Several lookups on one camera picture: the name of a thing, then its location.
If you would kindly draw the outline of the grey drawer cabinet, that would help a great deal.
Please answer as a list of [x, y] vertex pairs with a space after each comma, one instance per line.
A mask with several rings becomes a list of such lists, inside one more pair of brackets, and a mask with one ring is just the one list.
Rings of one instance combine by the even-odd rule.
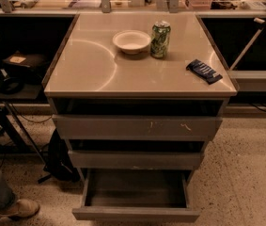
[[[150, 54], [150, 45], [136, 55], [113, 44], [116, 33], [139, 30], [150, 35], [158, 21], [170, 23], [164, 58]], [[198, 59], [223, 78], [209, 85], [186, 69]], [[237, 90], [193, 13], [116, 12], [82, 13], [63, 45], [45, 86], [54, 115], [76, 100], [219, 100], [223, 109]], [[65, 139], [69, 151], [82, 140]]]

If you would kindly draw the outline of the middle grey drawer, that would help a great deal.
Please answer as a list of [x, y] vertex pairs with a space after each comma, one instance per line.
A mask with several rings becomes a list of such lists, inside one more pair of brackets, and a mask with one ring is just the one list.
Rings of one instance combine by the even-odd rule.
[[202, 141], [82, 140], [69, 157], [76, 168], [194, 170], [203, 146]]

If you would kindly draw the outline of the grey drawer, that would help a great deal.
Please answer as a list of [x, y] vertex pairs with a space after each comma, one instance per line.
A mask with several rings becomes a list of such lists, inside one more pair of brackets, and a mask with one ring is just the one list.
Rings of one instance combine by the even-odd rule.
[[208, 140], [220, 124], [219, 100], [76, 100], [54, 115], [65, 139]]
[[82, 140], [69, 157], [76, 168], [194, 170], [203, 146], [202, 141]]

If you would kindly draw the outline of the top grey drawer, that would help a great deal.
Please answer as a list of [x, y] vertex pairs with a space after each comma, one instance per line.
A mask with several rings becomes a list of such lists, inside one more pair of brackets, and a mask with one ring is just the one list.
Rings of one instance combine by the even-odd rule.
[[54, 115], [65, 139], [208, 140], [220, 124], [219, 100], [76, 100]]

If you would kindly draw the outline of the open bottom drawer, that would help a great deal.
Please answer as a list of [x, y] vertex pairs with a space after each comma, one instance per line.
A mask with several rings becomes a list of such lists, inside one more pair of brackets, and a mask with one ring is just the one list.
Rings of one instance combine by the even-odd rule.
[[185, 174], [179, 170], [90, 169], [78, 220], [194, 222]]

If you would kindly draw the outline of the white paper bowl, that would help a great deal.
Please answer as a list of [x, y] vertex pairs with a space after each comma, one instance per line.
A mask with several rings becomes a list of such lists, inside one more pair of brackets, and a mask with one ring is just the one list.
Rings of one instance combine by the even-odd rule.
[[128, 55], [136, 55], [150, 45], [150, 35], [139, 30], [124, 30], [116, 33], [113, 44]]

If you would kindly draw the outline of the dark blue snack packet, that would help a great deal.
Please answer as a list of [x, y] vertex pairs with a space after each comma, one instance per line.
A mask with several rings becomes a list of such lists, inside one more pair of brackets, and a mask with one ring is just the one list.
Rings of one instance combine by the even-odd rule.
[[195, 59], [190, 62], [187, 65], [186, 69], [198, 76], [199, 78], [203, 79], [209, 85], [214, 84], [223, 78], [220, 73], [218, 73], [212, 67], [198, 59]]

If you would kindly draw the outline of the green soda can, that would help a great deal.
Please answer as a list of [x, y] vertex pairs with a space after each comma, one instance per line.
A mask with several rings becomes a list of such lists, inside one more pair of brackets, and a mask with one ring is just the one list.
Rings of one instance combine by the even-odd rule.
[[171, 26], [169, 22], [158, 21], [152, 27], [150, 54], [155, 58], [164, 58], [166, 56]]

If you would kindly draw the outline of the black backpack on floor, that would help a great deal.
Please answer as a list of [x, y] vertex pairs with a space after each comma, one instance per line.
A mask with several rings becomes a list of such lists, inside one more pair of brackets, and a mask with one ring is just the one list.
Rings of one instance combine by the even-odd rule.
[[48, 144], [47, 161], [44, 168], [45, 171], [49, 172], [49, 175], [38, 179], [39, 184], [52, 176], [59, 181], [77, 182], [80, 180], [78, 170], [70, 161], [68, 150], [66, 142], [60, 138], [57, 130], [54, 130]]

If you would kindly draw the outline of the black bag with label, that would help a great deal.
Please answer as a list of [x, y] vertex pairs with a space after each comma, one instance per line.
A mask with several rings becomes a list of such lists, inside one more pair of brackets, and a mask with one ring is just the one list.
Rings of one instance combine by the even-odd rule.
[[13, 55], [2, 60], [3, 68], [9, 75], [20, 76], [24, 74], [42, 74], [48, 68], [50, 61], [43, 54], [22, 54]]

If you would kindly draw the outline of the black headphones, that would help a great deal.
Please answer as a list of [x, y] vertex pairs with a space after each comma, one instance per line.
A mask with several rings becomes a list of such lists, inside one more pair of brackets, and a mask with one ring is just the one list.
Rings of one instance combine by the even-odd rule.
[[0, 70], [0, 93], [14, 94], [23, 89], [23, 81], [17, 77], [8, 76], [3, 70]]

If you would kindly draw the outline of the tan work boot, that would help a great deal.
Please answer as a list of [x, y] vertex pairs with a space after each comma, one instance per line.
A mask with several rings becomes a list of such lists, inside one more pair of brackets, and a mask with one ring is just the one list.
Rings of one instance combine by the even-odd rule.
[[0, 218], [30, 218], [36, 215], [40, 206], [29, 199], [19, 199], [8, 209], [0, 210]]

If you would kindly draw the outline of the white-handled stick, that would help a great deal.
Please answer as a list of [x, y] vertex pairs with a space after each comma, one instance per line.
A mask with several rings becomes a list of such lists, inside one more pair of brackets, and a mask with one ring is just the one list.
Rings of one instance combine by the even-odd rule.
[[253, 43], [256, 41], [256, 39], [259, 37], [259, 35], [261, 34], [261, 32], [266, 27], [266, 21], [264, 19], [261, 19], [261, 18], [256, 17], [254, 19], [254, 22], [258, 25], [258, 30], [254, 34], [254, 36], [250, 39], [250, 41], [245, 45], [245, 47], [243, 48], [243, 50], [240, 52], [240, 54], [237, 56], [237, 58], [235, 59], [235, 61], [230, 66], [229, 69], [231, 71], [233, 71], [236, 68], [236, 66], [238, 65], [238, 63], [240, 62], [240, 60], [243, 58], [243, 56], [246, 54], [246, 52], [249, 50], [249, 48], [253, 45]]

